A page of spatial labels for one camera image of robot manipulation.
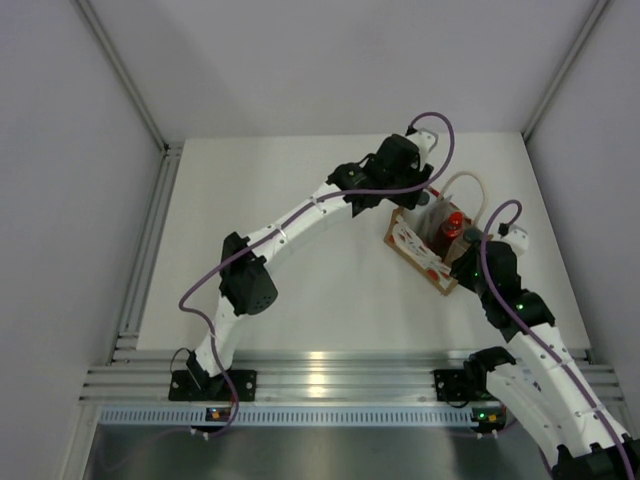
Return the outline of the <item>red capped bottle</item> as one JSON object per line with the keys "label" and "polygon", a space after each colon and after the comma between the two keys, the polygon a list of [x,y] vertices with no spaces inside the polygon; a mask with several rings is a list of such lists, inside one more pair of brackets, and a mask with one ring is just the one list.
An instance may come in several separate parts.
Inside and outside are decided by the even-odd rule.
{"label": "red capped bottle", "polygon": [[431,250],[441,258],[445,258],[454,240],[462,233],[465,216],[460,211],[454,211],[446,217],[433,237]]}

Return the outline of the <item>right aluminium frame post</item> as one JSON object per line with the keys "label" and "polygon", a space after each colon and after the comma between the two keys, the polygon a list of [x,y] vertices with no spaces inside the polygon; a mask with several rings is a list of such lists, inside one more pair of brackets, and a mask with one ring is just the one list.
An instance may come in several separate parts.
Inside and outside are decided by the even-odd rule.
{"label": "right aluminium frame post", "polygon": [[587,13],[579,23],[579,28],[571,36],[571,42],[552,71],[542,93],[534,102],[531,114],[527,117],[521,131],[525,144],[529,143],[539,129],[541,122],[553,106],[557,95],[613,4],[614,1],[611,0],[597,0],[590,3]]}

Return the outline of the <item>clear bottle grey cap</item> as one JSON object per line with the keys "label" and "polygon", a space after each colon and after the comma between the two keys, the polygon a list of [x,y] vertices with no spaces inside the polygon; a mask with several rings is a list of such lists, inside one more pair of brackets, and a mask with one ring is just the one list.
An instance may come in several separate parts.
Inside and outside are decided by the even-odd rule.
{"label": "clear bottle grey cap", "polygon": [[466,228],[452,243],[447,252],[445,262],[452,264],[460,258],[474,243],[480,241],[483,231],[476,227]]}

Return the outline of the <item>canvas watermelon print bag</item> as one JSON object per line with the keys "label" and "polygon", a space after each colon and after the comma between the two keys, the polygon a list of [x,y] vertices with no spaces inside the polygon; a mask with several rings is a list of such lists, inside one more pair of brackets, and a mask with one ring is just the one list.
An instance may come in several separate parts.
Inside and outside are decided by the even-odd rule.
{"label": "canvas watermelon print bag", "polygon": [[[477,211],[468,215],[453,202],[449,189],[457,180],[472,179],[481,194]],[[471,171],[453,174],[436,190],[423,190],[417,206],[396,208],[384,236],[384,243],[417,270],[442,295],[457,286],[451,264],[479,236],[479,221],[488,206],[488,190],[481,177]]]}

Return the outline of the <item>silver tube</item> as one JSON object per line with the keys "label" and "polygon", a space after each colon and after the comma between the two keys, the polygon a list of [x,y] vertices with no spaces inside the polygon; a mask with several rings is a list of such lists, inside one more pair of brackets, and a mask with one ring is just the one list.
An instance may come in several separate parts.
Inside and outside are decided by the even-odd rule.
{"label": "silver tube", "polygon": [[422,222],[420,233],[422,238],[431,243],[440,228],[441,224],[456,211],[456,207],[452,205],[452,196],[434,197],[431,207],[426,211]]}

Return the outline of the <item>left aluminium frame post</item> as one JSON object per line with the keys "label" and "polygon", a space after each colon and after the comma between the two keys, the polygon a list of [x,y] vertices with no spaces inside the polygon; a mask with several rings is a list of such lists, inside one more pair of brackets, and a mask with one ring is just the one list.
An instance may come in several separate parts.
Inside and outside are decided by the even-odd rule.
{"label": "left aluminium frame post", "polygon": [[167,154],[170,150],[178,150],[181,148],[184,144],[183,141],[170,141],[161,132],[147,102],[143,98],[140,89],[92,2],[87,0],[71,0],[70,3],[76,10],[82,23],[86,26],[129,104],[134,109],[146,132],[159,151],[162,154]]}

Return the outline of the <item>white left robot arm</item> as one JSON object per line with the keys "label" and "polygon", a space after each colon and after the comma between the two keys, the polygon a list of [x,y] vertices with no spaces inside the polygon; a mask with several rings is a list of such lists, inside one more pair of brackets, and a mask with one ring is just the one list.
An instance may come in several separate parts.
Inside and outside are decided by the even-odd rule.
{"label": "white left robot arm", "polygon": [[384,200],[415,207],[433,172],[427,157],[436,143],[435,134],[414,128],[392,134],[362,160],[339,165],[310,197],[277,221],[247,236],[229,234],[218,265],[178,303],[208,329],[183,372],[189,390],[207,400],[224,392],[241,325],[275,302],[273,274],[285,259],[333,225]]}

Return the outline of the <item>aluminium frame post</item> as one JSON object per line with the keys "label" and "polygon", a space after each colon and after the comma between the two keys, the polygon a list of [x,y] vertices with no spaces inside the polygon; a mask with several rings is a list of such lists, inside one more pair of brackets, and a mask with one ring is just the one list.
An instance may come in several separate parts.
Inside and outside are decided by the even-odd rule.
{"label": "aluminium frame post", "polygon": [[557,95],[613,4],[614,1],[611,0],[597,0],[590,3],[587,13],[579,23],[579,28],[571,36],[571,42],[552,71],[542,93],[534,102],[531,114],[527,117],[521,131],[525,144],[529,143],[539,129],[541,122],[553,106]]}
{"label": "aluminium frame post", "polygon": [[183,141],[170,141],[161,132],[147,102],[143,98],[140,89],[92,2],[87,0],[71,0],[70,3],[76,10],[82,23],[86,26],[129,104],[134,109],[146,132],[159,151],[162,154],[167,154],[170,150],[178,150],[181,148],[184,144]]}

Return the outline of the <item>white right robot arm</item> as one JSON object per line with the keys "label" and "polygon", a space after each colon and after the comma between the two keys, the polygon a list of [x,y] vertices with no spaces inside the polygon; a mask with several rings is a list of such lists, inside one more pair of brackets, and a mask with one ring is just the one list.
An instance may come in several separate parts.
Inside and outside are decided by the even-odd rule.
{"label": "white right robot arm", "polygon": [[568,352],[544,300],[521,286],[517,256],[477,241],[452,264],[504,346],[463,364],[467,389],[499,400],[537,444],[554,479],[635,479],[639,440],[607,410]]}

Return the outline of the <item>white bottle dark cap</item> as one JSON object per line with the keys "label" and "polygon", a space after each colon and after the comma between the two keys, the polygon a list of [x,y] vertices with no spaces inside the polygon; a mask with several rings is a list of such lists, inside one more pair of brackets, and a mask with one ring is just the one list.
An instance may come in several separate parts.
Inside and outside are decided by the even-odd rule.
{"label": "white bottle dark cap", "polygon": [[418,206],[426,206],[431,202],[431,194],[428,191],[423,191],[417,201]]}

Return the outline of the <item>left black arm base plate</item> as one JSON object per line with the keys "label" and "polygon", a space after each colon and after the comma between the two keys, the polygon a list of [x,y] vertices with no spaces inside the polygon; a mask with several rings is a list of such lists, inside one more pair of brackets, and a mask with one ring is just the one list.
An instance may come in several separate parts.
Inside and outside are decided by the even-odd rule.
{"label": "left black arm base plate", "polygon": [[[253,402],[257,387],[255,370],[230,370],[227,372],[235,386],[240,401]],[[222,375],[200,387],[188,370],[172,373],[168,399],[174,402],[224,402],[232,399],[231,388]]]}

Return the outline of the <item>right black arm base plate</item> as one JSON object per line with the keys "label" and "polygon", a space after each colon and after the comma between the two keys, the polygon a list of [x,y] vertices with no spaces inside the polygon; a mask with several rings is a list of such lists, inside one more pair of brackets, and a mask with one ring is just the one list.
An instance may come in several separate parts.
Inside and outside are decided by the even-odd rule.
{"label": "right black arm base plate", "polygon": [[451,407],[464,408],[471,402],[490,398],[464,369],[436,369],[433,377],[437,400]]}

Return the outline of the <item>aluminium front rail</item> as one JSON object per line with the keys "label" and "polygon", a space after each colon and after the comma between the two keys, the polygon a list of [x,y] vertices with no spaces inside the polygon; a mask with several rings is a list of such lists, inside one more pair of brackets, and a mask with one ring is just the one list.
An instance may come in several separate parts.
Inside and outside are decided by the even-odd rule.
{"label": "aluminium front rail", "polygon": [[[257,373],[256,404],[418,406],[436,401],[434,372],[459,368],[464,351],[389,352],[239,351],[236,370]],[[165,404],[170,374],[186,353],[118,349],[106,365],[88,369],[79,399],[86,404]]]}

